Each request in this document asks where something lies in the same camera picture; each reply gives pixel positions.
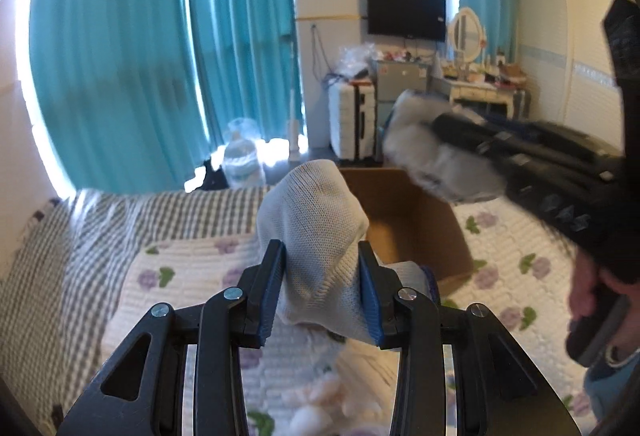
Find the person's right hand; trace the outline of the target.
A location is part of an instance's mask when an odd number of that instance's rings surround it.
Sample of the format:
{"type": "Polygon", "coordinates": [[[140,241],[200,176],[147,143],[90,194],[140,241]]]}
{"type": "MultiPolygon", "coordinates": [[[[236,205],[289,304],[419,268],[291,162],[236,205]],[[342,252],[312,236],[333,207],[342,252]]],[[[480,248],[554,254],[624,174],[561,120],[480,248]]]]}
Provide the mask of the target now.
{"type": "Polygon", "coordinates": [[[629,309],[624,321],[608,342],[608,346],[613,349],[613,359],[620,362],[639,349],[639,283],[627,285],[617,279],[611,271],[598,267],[586,252],[579,250],[568,296],[568,307],[573,320],[579,320],[593,313],[596,308],[593,289],[598,283],[604,283],[614,292],[627,297],[629,301],[629,309]]]}

